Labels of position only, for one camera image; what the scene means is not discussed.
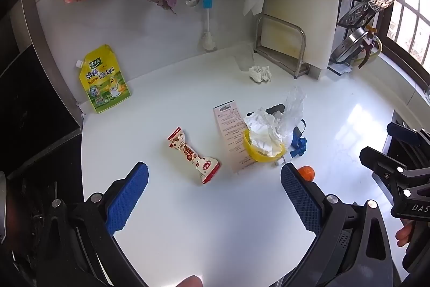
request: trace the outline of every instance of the white countertop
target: white countertop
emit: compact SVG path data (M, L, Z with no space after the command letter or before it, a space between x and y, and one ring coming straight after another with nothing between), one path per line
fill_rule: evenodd
M132 96L101 114L85 116L82 138L83 191L105 192L138 161L149 168L149 183L124 229L115 238L150 287L173 287L189 275L205 287L267 287L292 270L314 239L305 230L280 182L281 167L254 164L234 174L213 108L235 100L244 116L283 103L299 85L307 94L304 119L307 151L293 160L315 169L315 183L344 203L378 202L402 278L402 227L391 205L359 161L360 150L381 150L394 107L362 77L294 81L269 65L272 82L258 85L239 71L228 50L204 54L132 80ZM167 137L180 126L187 142L222 166L201 185L199 175Z

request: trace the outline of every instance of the yellow bowl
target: yellow bowl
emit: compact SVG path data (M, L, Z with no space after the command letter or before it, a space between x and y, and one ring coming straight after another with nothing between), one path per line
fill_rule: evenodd
M257 162L274 162L281 158L281 156L285 153L285 147L283 144L281 144L282 150L276 156L269 157L262 154L255 146L249 143L249 129L245 130L243 133L243 145L251 158Z

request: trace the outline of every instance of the cartoon chicken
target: cartoon chicken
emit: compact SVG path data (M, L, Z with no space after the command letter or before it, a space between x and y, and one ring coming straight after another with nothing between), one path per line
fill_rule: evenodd
M115 77L110 78L110 95L115 98L119 96L122 91L124 90L124 87L118 83L117 79Z

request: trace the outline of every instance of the orange fruit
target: orange fruit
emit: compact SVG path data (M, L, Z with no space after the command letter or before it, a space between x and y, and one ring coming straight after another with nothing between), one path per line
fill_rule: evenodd
M303 166L298 169L298 172L303 177L304 180L311 182L315 179L315 171L311 166Z

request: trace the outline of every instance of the white cutting board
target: white cutting board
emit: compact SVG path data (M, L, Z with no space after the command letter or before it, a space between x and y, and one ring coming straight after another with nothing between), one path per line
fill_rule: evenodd
M300 26L307 38L304 61L325 69L331 54L339 0L265 0L264 13ZM263 19L261 44L298 58L300 35Z

